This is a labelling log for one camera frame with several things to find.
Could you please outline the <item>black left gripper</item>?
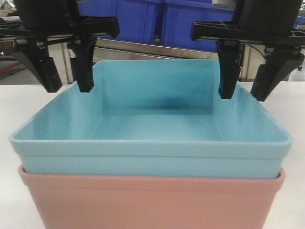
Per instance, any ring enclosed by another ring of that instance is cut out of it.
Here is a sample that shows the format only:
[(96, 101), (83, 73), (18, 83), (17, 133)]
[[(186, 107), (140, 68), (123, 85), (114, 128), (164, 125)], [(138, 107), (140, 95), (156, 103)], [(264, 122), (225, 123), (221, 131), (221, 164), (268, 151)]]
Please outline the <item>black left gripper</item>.
[(73, 80), (80, 92), (94, 87), (92, 63), (98, 37), (116, 38), (120, 33), (118, 18), (81, 16), (76, 0), (16, 0), (18, 20), (0, 21), (1, 41), (14, 42), (12, 57), (36, 77), (44, 89), (55, 93), (62, 87), (55, 62), (46, 44), (69, 42)]

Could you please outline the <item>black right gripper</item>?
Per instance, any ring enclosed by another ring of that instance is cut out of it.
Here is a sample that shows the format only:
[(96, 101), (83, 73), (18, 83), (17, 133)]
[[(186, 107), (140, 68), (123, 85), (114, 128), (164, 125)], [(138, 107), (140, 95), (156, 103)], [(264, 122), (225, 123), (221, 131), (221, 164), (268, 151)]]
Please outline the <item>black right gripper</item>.
[[(219, 95), (231, 99), (240, 75), (240, 42), (274, 45), (305, 44), (304, 31), (294, 28), (300, 0), (238, 0), (231, 21), (194, 21), (191, 39), (214, 40), (219, 57)], [(275, 50), (258, 68), (250, 93), (264, 102), (278, 84), (305, 60), (299, 49)]]

